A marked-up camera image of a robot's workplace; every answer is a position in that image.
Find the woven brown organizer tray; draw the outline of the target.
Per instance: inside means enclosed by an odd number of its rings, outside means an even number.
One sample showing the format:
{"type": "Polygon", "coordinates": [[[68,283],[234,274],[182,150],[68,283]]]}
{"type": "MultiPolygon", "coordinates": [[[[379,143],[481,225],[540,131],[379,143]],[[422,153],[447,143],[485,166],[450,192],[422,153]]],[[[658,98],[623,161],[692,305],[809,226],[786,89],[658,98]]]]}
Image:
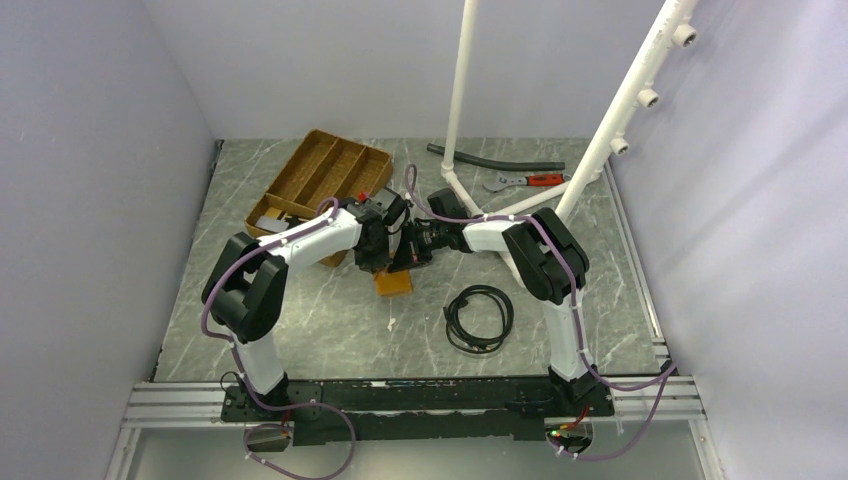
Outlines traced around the woven brown organizer tray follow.
{"type": "Polygon", "coordinates": [[[268,208],[311,220],[327,198],[341,201],[362,194],[374,195],[387,185],[392,173],[389,153],[312,130],[246,218],[247,232],[228,242],[224,257],[233,263],[238,255],[256,249],[255,240],[266,235],[254,222],[268,208]]]}

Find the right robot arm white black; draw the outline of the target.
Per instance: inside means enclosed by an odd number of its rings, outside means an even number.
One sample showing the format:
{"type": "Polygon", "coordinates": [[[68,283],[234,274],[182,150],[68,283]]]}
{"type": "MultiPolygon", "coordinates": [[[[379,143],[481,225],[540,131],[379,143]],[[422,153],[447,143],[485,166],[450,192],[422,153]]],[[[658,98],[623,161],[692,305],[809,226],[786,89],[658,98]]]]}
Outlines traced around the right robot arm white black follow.
{"type": "Polygon", "coordinates": [[[455,193],[445,188],[427,201],[431,219],[404,223],[391,273],[423,266],[432,252],[448,247],[464,253],[507,253],[529,293],[542,302],[551,343],[550,371],[555,383],[551,401],[557,411],[574,415],[585,407],[597,385],[580,358],[585,330],[575,325],[569,309],[579,301],[590,268],[585,250],[549,207],[529,216],[470,217],[455,193]]]}

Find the white card stack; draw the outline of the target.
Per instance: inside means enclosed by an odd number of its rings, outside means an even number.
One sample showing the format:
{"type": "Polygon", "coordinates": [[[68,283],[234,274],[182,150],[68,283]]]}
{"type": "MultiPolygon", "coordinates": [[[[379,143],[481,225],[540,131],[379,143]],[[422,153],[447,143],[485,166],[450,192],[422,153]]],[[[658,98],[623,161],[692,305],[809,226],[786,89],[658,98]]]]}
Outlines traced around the white card stack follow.
{"type": "Polygon", "coordinates": [[[276,208],[268,208],[254,222],[254,226],[263,231],[263,235],[281,233],[289,228],[297,227],[305,220],[276,208]]]}

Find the orange card holder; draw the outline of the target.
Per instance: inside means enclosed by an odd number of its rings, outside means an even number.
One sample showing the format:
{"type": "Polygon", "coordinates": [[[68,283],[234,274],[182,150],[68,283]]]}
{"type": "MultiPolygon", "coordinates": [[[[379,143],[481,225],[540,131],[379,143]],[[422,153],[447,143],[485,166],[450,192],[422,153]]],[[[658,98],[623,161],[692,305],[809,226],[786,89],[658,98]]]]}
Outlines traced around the orange card holder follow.
{"type": "Polygon", "coordinates": [[[393,298],[408,295],[414,291],[408,270],[393,273],[381,270],[373,274],[373,279],[376,294],[380,297],[393,298]]]}

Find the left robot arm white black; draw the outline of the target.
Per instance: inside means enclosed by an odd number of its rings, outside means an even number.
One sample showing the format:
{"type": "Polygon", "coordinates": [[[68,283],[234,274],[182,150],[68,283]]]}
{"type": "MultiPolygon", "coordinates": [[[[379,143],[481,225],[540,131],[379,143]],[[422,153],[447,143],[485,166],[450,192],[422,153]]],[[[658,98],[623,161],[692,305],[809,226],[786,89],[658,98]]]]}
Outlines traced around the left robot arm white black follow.
{"type": "Polygon", "coordinates": [[[384,188],[375,195],[328,198],[313,219],[279,233],[238,233],[227,240],[201,294],[201,330],[227,341],[238,375],[251,389],[248,407],[258,417],[275,419],[288,402],[288,377],[273,340],[288,280],[348,250],[368,273],[387,268],[391,230],[408,217],[408,202],[384,188]]]}

